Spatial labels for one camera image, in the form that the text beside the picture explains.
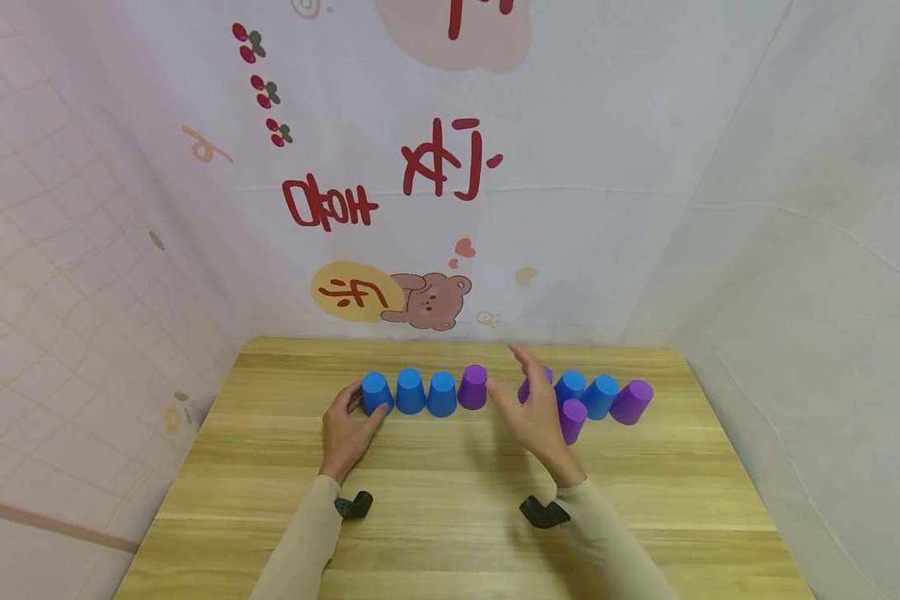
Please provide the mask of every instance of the yellow circle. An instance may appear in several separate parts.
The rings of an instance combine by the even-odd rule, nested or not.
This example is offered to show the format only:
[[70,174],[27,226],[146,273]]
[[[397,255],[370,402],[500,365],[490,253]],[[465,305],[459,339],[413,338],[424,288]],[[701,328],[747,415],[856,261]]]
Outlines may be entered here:
[[347,260],[320,267],[310,296],[326,314],[360,323],[381,321],[382,311],[402,311],[405,303],[403,288],[388,274]]

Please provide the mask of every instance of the printed fabric backdrop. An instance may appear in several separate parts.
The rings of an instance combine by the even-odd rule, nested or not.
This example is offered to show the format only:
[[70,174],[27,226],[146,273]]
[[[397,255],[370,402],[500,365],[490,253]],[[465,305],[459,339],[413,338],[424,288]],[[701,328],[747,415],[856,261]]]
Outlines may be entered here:
[[900,598],[900,0],[0,1],[0,598],[113,592],[257,335],[677,348]]

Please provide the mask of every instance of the pink stripe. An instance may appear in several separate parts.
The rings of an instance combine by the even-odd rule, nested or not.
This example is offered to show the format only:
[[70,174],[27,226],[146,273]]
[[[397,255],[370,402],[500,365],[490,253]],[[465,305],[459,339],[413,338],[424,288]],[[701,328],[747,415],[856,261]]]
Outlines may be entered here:
[[140,548],[139,543],[130,542],[129,539],[114,537],[109,534],[104,534],[104,532],[87,529],[80,525],[61,522],[61,520],[44,517],[43,514],[25,511],[18,509],[18,507],[8,506],[7,504],[0,503],[0,519],[4,520],[4,522],[27,525],[28,527],[33,527],[35,529],[50,531],[54,534],[66,536],[67,538],[82,539],[84,542],[96,543],[97,545],[107,546],[107,548],[113,548],[114,550],[120,550],[121,552],[128,552],[130,554],[136,554],[136,551]]

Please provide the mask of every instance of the white fabric backdrop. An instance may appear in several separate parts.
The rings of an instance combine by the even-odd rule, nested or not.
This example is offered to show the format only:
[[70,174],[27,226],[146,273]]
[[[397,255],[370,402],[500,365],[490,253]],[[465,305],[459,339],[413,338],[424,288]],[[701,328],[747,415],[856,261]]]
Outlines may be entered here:
[[[900,0],[20,8],[230,345],[672,345],[817,595],[900,598]],[[462,166],[407,195],[435,118]],[[308,174],[369,225],[294,221]]]

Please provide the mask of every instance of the swirl doodle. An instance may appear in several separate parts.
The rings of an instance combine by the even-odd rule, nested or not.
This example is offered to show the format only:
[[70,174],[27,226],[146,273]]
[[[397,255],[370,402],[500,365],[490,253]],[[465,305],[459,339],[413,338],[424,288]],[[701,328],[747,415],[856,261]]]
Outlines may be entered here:
[[320,0],[290,0],[290,6],[305,19],[315,19],[320,14]]

